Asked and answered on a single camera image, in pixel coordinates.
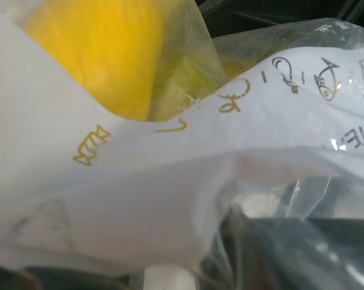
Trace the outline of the yellow green fake starfruit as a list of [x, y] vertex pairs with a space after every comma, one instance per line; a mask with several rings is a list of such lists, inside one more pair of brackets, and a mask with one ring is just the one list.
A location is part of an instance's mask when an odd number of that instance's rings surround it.
[[155, 73], [147, 121], [167, 121], [216, 91], [226, 76], [217, 55], [177, 54]]

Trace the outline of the zip bag with yellow fruit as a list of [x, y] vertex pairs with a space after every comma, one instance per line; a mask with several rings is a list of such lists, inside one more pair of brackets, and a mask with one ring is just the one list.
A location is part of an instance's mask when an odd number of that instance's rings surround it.
[[364, 289], [363, 27], [212, 37], [223, 1], [152, 1], [155, 73], [217, 55], [226, 80], [135, 121], [24, 30], [46, 2], [0, 1], [0, 289]]

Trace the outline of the yellow fake mango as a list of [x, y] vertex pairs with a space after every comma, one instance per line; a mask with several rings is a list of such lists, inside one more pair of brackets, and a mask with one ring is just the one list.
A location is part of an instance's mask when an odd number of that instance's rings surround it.
[[47, 1], [24, 30], [108, 111], [146, 120], [164, 32], [152, 1]]

